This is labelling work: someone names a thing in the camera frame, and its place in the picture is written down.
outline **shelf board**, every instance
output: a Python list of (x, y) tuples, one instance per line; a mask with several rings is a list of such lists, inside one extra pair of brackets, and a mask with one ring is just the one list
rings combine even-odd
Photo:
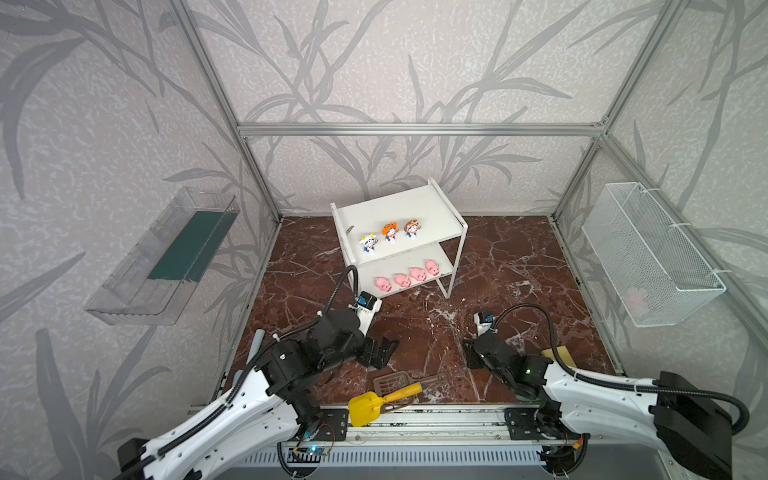
[[(432, 185), (341, 207), (337, 209), (337, 213), (342, 227), (339, 233), (345, 233), (348, 228), (352, 228), (346, 237), (358, 268), (407, 250), (460, 237), (463, 231), (461, 223)], [(413, 219), (419, 221), (421, 230), (415, 238), (408, 238), (402, 229)], [(382, 235), (382, 228), (393, 221), (397, 222), (400, 231), (394, 242), (388, 242)], [(359, 242), (371, 233), (376, 235), (379, 242), (372, 253), (367, 253)]]
[[(427, 260), (432, 260), (440, 266), (440, 274), (437, 276), (429, 275), (426, 271), (424, 264)], [(395, 283), (395, 274), (402, 273), (410, 277), (410, 271), (413, 267), (418, 267), (427, 274), (426, 280), (423, 282), (415, 282), (411, 279), (411, 286), (403, 288)], [(427, 282), (431, 282), (435, 279), (449, 276), (453, 272), (453, 265), (448, 256), (445, 255), (442, 247), (439, 243), (433, 243), (431, 245), (425, 245), (412, 250), (405, 250), (401, 253), (392, 255), (385, 260), (375, 263), (367, 263), (357, 267), (360, 291), (372, 293), (378, 298), (384, 298), (395, 293), (400, 293), (414, 286), (420, 286)], [(389, 279), (392, 284), (392, 290), (389, 292), (383, 292), (376, 286), (376, 277), (383, 276)]]

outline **yellow handle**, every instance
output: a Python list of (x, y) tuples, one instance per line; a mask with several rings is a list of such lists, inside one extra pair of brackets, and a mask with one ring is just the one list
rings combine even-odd
[(394, 402), (395, 400), (404, 399), (405, 397), (409, 397), (411, 395), (416, 395), (417, 393), (422, 392), (422, 384), (421, 383), (414, 383), (413, 385), (408, 385), (403, 389), (398, 390), (397, 392), (392, 392), (386, 397), (384, 397), (384, 403)]

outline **leaf pattern wallpaper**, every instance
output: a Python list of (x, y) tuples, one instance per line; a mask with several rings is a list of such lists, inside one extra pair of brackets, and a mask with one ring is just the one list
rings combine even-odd
[[(0, 2), (0, 478), (112, 478), (210, 400), (275, 223), (164, 2)], [(174, 326), (90, 295), (181, 186), (241, 212)]]
[[(689, 2), (611, 129), (746, 285), (768, 306), (768, 2)], [(606, 183), (629, 181), (598, 155), (558, 223), (633, 376), (668, 369), (732, 392), (753, 413), (734, 442), (734, 478), (768, 468), (768, 354), (722, 299), (676, 326), (638, 329), (581, 232)]]
[[(240, 122), (449, 123), (599, 121), (663, 4), (188, 3)], [(331, 202), (369, 200), (430, 177), (460, 211), (546, 214), (587, 142), (250, 139), (287, 214), (328, 214)]]

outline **shelf leg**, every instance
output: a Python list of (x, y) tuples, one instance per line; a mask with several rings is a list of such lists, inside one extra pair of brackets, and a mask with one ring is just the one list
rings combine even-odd
[(463, 225), (462, 229), (462, 239), (458, 241), (458, 250), (456, 250), (456, 260), (453, 263), (453, 273), (451, 273), (451, 282), (448, 284), (448, 291), (445, 291), (445, 287), (442, 285), (442, 282), (439, 278), (436, 278), (435, 281), (440, 286), (440, 290), (442, 291), (442, 294), (445, 296), (445, 298), (451, 298), (451, 292), (453, 291), (453, 282), (456, 280), (456, 270), (458, 270), (458, 262), (462, 259), (462, 248), (464, 248), (464, 239), (467, 237), (467, 226), (466, 224)]

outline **green mat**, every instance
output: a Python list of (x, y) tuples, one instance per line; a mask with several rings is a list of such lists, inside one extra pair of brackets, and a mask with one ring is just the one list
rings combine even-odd
[(149, 280), (199, 282), (237, 212), (195, 212), (149, 273)]

